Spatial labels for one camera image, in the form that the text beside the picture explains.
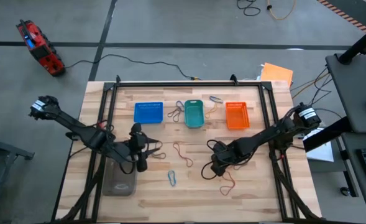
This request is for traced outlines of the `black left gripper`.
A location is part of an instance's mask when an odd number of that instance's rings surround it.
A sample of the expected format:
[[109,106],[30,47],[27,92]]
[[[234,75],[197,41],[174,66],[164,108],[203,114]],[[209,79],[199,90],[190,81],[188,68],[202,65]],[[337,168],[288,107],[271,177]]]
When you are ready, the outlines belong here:
[[[144,134],[142,134],[142,128],[141,128],[140,123],[133,124],[133,126],[131,127],[129,135],[130,135],[129,149],[130,149],[130,154],[132,156],[143,157],[144,155],[143,155],[142,150],[145,147],[146,143],[151,144],[151,143],[157,143],[158,142],[158,140],[148,138]],[[153,153],[155,153],[159,150],[160,150],[159,148],[146,150],[144,152],[144,154],[146,156],[149,156],[149,155],[151,155],[151,154],[153,154]]]

